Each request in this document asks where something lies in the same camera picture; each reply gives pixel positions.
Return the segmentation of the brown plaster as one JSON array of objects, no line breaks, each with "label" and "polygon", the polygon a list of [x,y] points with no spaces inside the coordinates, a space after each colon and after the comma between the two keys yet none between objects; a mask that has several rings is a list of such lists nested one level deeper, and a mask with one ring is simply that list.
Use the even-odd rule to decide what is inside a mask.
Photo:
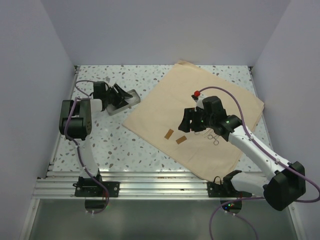
[{"label": "brown plaster", "polygon": [[176,139],[175,141],[179,145],[179,144],[183,143],[186,140],[187,140],[187,137],[185,135],[183,135],[182,137]]},{"label": "brown plaster", "polygon": [[165,134],[164,138],[169,140],[173,133],[174,133],[174,130],[169,129],[168,132]]}]

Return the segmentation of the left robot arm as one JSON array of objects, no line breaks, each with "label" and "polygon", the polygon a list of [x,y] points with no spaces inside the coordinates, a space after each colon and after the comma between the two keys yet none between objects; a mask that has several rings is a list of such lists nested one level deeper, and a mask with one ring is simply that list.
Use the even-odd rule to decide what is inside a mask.
[{"label": "left robot arm", "polygon": [[91,83],[91,94],[83,93],[85,98],[76,97],[63,100],[59,117],[59,132],[75,144],[80,175],[77,188],[83,188],[92,196],[103,193],[104,184],[98,164],[94,160],[90,135],[93,129],[93,113],[105,112],[114,116],[140,103],[136,90],[125,91],[118,84],[109,85],[105,81],[82,80]]}]

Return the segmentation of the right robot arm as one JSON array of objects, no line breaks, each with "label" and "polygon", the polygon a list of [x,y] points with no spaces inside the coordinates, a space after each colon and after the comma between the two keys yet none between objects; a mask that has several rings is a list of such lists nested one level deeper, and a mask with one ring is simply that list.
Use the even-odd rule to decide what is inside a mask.
[{"label": "right robot arm", "polygon": [[218,194],[235,197],[263,197],[277,211],[282,211],[306,193],[305,168],[298,161],[291,163],[261,143],[250,130],[243,126],[236,115],[228,115],[217,96],[201,97],[199,92],[192,96],[195,107],[185,108],[178,129],[182,132],[202,132],[212,129],[226,142],[240,149],[264,173],[254,176],[234,170],[223,177],[220,184],[210,182]]}]

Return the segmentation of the metal tray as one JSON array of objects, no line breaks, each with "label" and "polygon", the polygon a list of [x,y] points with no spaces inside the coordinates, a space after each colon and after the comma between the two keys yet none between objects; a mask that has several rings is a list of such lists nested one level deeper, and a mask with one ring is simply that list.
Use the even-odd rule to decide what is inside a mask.
[{"label": "metal tray", "polygon": [[121,103],[120,106],[114,106],[112,104],[109,104],[106,107],[106,111],[110,116],[126,111],[127,109],[141,102],[141,98],[135,89],[131,89],[127,93],[130,94],[132,97],[124,99],[124,103]]}]

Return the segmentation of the beige cloth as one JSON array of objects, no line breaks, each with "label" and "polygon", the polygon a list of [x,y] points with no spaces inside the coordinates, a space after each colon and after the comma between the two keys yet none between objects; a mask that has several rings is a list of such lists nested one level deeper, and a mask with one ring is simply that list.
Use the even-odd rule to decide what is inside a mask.
[{"label": "beige cloth", "polygon": [[201,179],[234,171],[242,152],[228,141],[236,127],[256,127],[264,103],[253,93],[179,61],[123,126]]}]

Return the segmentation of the steel forceps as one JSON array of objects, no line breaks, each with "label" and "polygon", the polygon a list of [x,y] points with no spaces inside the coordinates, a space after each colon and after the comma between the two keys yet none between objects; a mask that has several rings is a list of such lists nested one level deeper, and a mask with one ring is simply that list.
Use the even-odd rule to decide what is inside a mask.
[{"label": "steel forceps", "polygon": [[207,139],[211,140],[215,146],[219,145],[219,135],[210,133],[207,135]]}]

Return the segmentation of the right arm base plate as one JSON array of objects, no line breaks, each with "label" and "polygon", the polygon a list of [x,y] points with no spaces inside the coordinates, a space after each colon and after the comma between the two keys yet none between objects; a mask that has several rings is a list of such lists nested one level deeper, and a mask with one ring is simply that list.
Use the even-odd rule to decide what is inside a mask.
[{"label": "right arm base plate", "polygon": [[208,181],[206,183],[207,195],[209,198],[246,198],[252,197],[252,194],[245,191],[237,191],[225,187],[222,179],[219,176],[216,176],[213,182]]}]

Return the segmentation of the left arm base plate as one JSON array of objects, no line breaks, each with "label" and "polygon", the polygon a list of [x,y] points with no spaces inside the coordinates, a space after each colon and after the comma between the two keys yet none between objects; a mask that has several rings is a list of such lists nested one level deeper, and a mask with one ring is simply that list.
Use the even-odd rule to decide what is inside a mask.
[{"label": "left arm base plate", "polygon": [[78,181],[72,184],[75,188],[74,196],[84,198],[117,198],[119,196],[120,182],[103,181],[101,178],[96,179],[96,181],[99,181],[100,184],[97,184],[92,178],[79,177]]}]

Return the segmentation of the aluminium rail frame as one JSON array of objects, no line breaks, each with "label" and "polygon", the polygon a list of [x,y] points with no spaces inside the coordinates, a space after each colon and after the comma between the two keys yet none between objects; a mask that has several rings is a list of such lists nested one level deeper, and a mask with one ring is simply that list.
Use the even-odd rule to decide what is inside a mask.
[{"label": "aluminium rail frame", "polygon": [[38,179],[22,229],[22,240],[304,240],[298,208],[276,211],[262,200],[247,200],[240,218],[222,211],[198,178],[150,144],[111,120],[101,121],[95,146],[106,181],[120,190],[108,209],[90,216],[72,186],[78,178],[75,152],[60,137],[46,176]]}]

